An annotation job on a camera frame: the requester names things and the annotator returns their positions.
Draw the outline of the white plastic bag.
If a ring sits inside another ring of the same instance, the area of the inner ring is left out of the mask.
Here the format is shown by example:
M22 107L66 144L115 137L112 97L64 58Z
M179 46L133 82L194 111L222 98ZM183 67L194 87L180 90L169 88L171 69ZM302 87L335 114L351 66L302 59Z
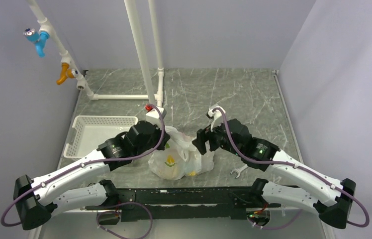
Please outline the white plastic bag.
M214 169L214 152L201 155L192 144L193 138L166 126L165 132L171 137L164 150L156 150L148 160L150 170L166 180L194 177Z

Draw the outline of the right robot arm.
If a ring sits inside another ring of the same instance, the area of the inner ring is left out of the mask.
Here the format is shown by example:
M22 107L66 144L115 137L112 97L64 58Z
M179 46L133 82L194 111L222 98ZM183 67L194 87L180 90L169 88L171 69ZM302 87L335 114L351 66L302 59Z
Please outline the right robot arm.
M283 204L317 214L324 223L345 229L353 203L356 183L351 179L335 179L323 175L293 159L277 145L253 137L237 119L217 127L200 129L192 141L200 154L223 149L241 158L250 168L286 178L292 186L281 186L256 179L249 200L256 207Z

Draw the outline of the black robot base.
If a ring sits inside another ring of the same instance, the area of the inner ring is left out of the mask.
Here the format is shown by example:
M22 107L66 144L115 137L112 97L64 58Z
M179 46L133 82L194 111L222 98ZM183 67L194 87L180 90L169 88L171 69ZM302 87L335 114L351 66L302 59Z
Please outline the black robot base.
M120 212L122 222L154 219L230 218L244 220L252 210L264 206L278 208L276 203L266 203L251 192L249 186L194 187L194 188L118 188L115 200L102 206L87 206L86 210L111 210Z

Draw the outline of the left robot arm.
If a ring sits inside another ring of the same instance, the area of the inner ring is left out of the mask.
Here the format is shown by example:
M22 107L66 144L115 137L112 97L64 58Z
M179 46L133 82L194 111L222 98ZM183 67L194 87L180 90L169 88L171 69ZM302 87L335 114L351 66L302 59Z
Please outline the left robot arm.
M139 121L129 131L107 139L78 161L44 176L16 179L13 199L19 225L26 231L52 217L84 206L112 209L117 205L116 187L109 180L74 189L83 180L111 172L154 150L164 150L170 135L157 125Z

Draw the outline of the silver wrench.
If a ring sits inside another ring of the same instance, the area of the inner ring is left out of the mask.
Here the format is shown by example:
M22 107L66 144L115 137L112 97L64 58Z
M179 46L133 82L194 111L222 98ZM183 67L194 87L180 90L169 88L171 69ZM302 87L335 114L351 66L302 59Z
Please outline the silver wrench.
M233 168L231 171L230 171L230 174L233 175L235 174L235 179L238 179L240 176L241 176L241 173L248 168L248 165L244 164L243 166L239 167L239 168Z

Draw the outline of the white plastic basket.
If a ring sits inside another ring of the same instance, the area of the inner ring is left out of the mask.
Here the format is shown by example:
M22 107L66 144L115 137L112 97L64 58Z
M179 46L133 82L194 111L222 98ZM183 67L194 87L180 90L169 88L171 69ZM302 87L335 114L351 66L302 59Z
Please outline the white plastic basket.
M73 140L65 145L63 156L80 159L137 123L137 117L129 116L77 116L72 124Z

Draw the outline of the orange valve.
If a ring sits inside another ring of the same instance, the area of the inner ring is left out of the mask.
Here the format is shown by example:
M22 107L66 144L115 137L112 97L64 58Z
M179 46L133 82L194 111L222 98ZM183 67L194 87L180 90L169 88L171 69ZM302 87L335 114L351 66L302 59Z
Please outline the orange valve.
M61 63L60 78L56 81L57 85L63 84L67 79L74 79L78 76L78 71L74 68L70 68L68 63Z

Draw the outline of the blue valve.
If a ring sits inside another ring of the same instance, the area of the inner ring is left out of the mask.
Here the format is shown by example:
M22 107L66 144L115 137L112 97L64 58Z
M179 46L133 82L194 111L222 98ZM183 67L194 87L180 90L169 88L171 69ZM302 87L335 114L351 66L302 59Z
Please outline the blue valve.
M23 35L25 38L34 44L36 53L39 57L45 57L44 47L46 41L50 37L46 31L36 31L34 28L27 28Z

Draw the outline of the white PVC pipe frame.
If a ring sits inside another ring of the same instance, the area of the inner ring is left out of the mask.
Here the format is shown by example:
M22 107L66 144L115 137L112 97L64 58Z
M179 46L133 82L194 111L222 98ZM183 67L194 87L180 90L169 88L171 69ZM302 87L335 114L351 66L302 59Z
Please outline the white PVC pipe frame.
M125 8L127 11L127 16L130 24L130 28L133 34L133 40L136 47L136 52L138 55L140 69L142 72L142 76L144 79L144 85L146 87L146 94L145 95L103 95L97 94L92 91L82 73L80 73L78 67L76 66L73 57L70 55L68 50L65 48L61 40L59 39L52 23L49 19L44 15L41 8L39 7L38 3L35 0L28 0L27 1L31 11L37 18L37 22L40 25L40 31L46 31L49 34L48 40L52 40L61 56L61 63L65 62L70 65L70 68L74 68L78 71L78 76L75 78L77 80L77 89L81 91L85 91L87 97L90 100L98 101L98 100L147 100L150 104L155 106L163 107L164 102L164 74L165 69L163 66L162 61L162 51L161 51L161 42L159 38L159 30L158 30L158 23L157 23L157 15L156 15L156 6L153 0L148 1L149 11L151 16L151 25L155 43L155 50L157 55L157 75L158 75L158 85L157 91L154 92L154 87L151 80L151 73L150 73L150 66L146 54L146 46L144 42L144 37L142 33L142 28L140 25L140 18L139 13L137 10L136 1L134 0L126 0L124 2Z

